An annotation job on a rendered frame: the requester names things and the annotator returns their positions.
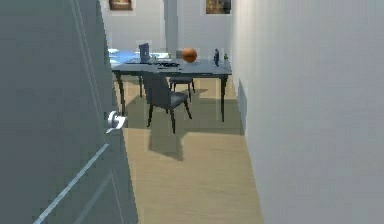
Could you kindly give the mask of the dark grey chair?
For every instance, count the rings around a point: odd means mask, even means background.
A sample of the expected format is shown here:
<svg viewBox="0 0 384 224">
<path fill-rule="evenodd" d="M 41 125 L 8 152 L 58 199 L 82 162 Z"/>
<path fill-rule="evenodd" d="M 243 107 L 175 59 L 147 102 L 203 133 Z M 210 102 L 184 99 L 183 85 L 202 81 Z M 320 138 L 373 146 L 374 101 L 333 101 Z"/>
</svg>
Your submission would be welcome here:
<svg viewBox="0 0 384 224">
<path fill-rule="evenodd" d="M 147 126 L 151 125 L 152 114 L 155 107 L 162 108 L 171 117 L 172 131 L 176 130 L 174 110 L 184 105 L 189 118 L 192 114 L 188 104 L 188 95 L 183 92 L 175 92 L 169 89 L 167 78 L 163 74 L 145 72 L 142 75 L 146 94 L 146 102 L 149 105 Z"/>
<path fill-rule="evenodd" d="M 188 93 L 177 92 L 176 86 L 178 84 L 186 84 Z M 168 80 L 169 93 L 168 103 L 171 104 L 176 99 L 191 100 L 192 92 L 195 91 L 195 85 L 192 77 L 170 77 Z"/>
</svg>

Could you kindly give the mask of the dark grey table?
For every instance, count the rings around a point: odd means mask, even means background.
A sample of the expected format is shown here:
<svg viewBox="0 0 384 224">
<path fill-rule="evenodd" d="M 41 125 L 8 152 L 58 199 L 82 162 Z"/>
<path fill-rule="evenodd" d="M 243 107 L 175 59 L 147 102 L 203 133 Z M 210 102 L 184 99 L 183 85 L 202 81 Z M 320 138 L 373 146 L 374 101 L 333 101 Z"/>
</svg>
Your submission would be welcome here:
<svg viewBox="0 0 384 224">
<path fill-rule="evenodd" d="M 232 74 L 229 61 L 219 61 L 215 64 L 213 60 L 197 59 L 193 63 L 187 63 L 183 60 L 176 60 L 178 67 L 164 67 L 159 65 L 149 65 L 140 63 L 120 64 L 112 69 L 118 84 L 121 97 L 122 113 L 125 113 L 124 87 L 122 83 L 123 75 L 143 76 L 148 73 L 161 74 L 166 77 L 192 77 L 192 78 L 218 78 L 221 80 L 220 88 L 220 106 L 221 120 L 224 120 L 225 114 L 225 89 L 228 77 Z"/>
</svg>

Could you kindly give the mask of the grey room door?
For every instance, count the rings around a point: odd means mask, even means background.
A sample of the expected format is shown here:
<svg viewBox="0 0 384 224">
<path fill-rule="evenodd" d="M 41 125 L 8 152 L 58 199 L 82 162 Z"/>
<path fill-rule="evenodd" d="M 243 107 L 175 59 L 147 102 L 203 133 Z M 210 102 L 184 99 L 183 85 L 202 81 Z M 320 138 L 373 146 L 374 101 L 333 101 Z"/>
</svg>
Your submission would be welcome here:
<svg viewBox="0 0 384 224">
<path fill-rule="evenodd" d="M 0 224 L 138 224 L 112 111 L 100 0 L 0 0 Z"/>
</svg>

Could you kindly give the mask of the brown framed picture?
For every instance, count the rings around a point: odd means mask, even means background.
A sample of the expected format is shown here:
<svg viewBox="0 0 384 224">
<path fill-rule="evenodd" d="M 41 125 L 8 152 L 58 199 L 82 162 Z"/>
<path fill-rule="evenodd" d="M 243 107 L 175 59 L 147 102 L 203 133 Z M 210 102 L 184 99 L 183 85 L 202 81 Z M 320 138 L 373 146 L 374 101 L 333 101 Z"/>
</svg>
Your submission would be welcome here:
<svg viewBox="0 0 384 224">
<path fill-rule="evenodd" d="M 111 10 L 132 11 L 132 0 L 108 0 Z"/>
</svg>

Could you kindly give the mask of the yellow-brown framed picture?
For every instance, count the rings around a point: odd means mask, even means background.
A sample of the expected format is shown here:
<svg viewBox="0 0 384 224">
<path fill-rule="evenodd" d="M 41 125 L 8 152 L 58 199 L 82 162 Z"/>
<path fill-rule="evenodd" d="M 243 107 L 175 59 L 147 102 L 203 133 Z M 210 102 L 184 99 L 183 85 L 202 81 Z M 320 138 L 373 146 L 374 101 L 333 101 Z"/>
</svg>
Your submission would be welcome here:
<svg viewBox="0 0 384 224">
<path fill-rule="evenodd" d="M 207 14 L 230 14 L 231 0 L 206 0 Z"/>
</svg>

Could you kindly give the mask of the orange basketball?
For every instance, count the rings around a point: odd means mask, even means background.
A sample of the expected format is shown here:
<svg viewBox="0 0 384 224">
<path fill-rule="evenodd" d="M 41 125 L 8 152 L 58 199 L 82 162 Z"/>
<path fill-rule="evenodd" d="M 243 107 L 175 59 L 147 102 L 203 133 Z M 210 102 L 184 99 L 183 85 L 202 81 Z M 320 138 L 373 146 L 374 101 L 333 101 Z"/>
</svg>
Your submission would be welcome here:
<svg viewBox="0 0 384 224">
<path fill-rule="evenodd" d="M 192 63 L 197 59 L 197 52 L 194 48 L 184 48 L 182 51 L 182 58 L 188 63 Z"/>
</svg>

